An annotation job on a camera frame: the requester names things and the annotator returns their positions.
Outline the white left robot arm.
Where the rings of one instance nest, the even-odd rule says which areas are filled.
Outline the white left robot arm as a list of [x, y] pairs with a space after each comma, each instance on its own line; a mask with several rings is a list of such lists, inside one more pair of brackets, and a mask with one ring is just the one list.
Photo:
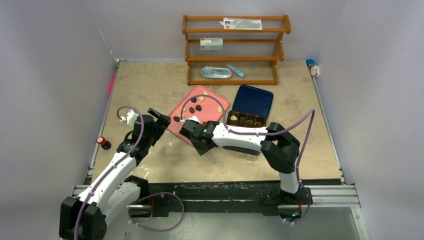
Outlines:
[[132, 130], [116, 149], [101, 174], [76, 197], [66, 197], [60, 206], [59, 237], [63, 240], [102, 240], [109, 224], [128, 204], [149, 199], [148, 181], [129, 176], [171, 124], [172, 119], [149, 108], [141, 114], [128, 106], [117, 115]]

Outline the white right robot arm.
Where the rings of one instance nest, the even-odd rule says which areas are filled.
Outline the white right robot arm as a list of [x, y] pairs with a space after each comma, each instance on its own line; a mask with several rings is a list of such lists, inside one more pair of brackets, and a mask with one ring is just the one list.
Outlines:
[[281, 124], [251, 128], [228, 126], [223, 122], [185, 120], [179, 134], [188, 139], [199, 155], [213, 148], [248, 155], [263, 155], [269, 166], [278, 172], [280, 196], [288, 204], [300, 198], [300, 179], [297, 167], [301, 155], [300, 141]]

